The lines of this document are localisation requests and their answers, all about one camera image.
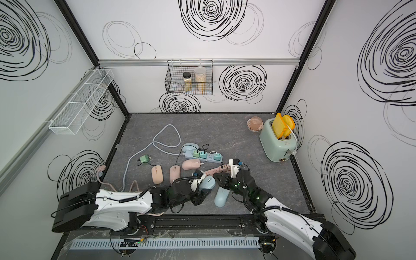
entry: electrical plug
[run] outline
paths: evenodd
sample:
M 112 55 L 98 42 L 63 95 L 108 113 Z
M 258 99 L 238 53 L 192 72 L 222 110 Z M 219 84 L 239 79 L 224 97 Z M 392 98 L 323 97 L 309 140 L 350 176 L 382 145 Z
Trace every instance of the electrical plug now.
M 150 160 L 152 159 L 152 157 L 150 157 L 149 155 L 145 154 L 143 156 L 140 157 L 140 162 L 141 163 L 148 163 L 150 162 Z

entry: gray table surface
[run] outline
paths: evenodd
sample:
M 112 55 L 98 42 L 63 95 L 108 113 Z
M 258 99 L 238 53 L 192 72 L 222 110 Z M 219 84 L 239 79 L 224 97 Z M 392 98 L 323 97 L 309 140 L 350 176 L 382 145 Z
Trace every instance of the gray table surface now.
M 260 142 L 259 133 L 253 133 L 247 128 L 247 120 L 252 116 L 259 116 L 263 122 L 273 118 L 273 114 L 133 114 L 125 130 L 111 165 L 104 178 L 104 182 L 111 183 L 115 188 L 123 187 L 123 174 L 128 159 L 152 142 L 153 137 L 167 124 L 174 125 L 181 135 L 181 144 L 176 148 L 158 145 L 163 150 L 177 154 L 184 143 L 209 144 L 208 152 L 216 151 L 223 155 L 223 162 L 228 163 L 231 158 L 238 158 L 250 167 L 251 175 L 256 184 L 266 192 L 272 194 L 287 207 L 300 213 L 309 213 L 301 188 L 290 161 L 270 161 Z M 177 145 L 178 135 L 173 127 L 168 126 L 155 141 L 167 145 Z M 137 180 L 141 190 L 154 186 L 151 176 L 152 166 L 136 165 L 140 156 L 148 154 L 152 157 L 153 165 L 161 165 L 164 181 L 156 186 L 170 185 L 169 169 L 175 164 L 177 156 L 164 154 L 153 145 L 135 156 L 129 165 L 126 175 L 126 188 L 129 191 L 133 180 Z M 178 165 L 186 160 L 181 155 Z M 218 167 L 217 163 L 207 162 L 200 170 Z M 181 169 L 181 177 L 190 176 L 194 170 Z M 235 201 L 231 195 L 224 207 L 214 204 L 218 185 L 207 196 L 201 205 L 194 206 L 185 203 L 180 214 L 249 214 L 243 204 Z

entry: jar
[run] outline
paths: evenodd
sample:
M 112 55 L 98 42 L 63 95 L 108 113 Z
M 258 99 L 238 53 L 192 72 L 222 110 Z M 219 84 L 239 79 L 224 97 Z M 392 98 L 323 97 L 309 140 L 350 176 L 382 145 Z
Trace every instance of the jar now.
M 199 66 L 194 69 L 194 72 L 196 88 L 198 91 L 204 92 L 207 86 L 207 70 L 205 67 Z
M 183 81 L 185 82 L 185 91 L 191 91 L 192 90 L 192 78 L 191 73 L 186 71 L 183 73 Z

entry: computer mouse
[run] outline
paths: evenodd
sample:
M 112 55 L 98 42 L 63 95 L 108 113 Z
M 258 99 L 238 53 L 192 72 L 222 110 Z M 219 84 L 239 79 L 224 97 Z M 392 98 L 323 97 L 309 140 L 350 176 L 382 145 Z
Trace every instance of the computer mouse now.
M 225 206 L 228 194 L 230 194 L 230 190 L 226 190 L 222 187 L 218 188 L 217 195 L 215 195 L 214 199 L 215 205 L 220 208 Z
M 215 187 L 215 179 L 212 176 L 207 176 L 205 179 L 199 184 L 199 189 L 210 189 L 212 190 Z
M 189 159 L 182 163 L 182 169 L 193 170 L 198 169 L 201 166 L 201 161 L 199 159 Z
M 162 166 L 156 165 L 152 168 L 152 179 L 154 184 L 163 182 Z
M 194 143 L 186 143 L 182 146 L 182 151 L 185 153 L 186 151 L 193 151 L 193 150 L 198 150 L 199 149 L 199 145 L 194 144 Z
M 172 184 L 174 180 L 181 176 L 181 168 L 179 165 L 174 165 L 169 171 L 169 182 Z

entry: wall shelf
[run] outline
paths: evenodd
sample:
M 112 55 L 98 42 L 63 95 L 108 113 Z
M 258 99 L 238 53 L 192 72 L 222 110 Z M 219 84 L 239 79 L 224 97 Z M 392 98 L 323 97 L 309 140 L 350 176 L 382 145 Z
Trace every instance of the wall shelf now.
M 94 70 L 52 120 L 49 129 L 55 134 L 77 134 L 113 79 L 110 69 Z

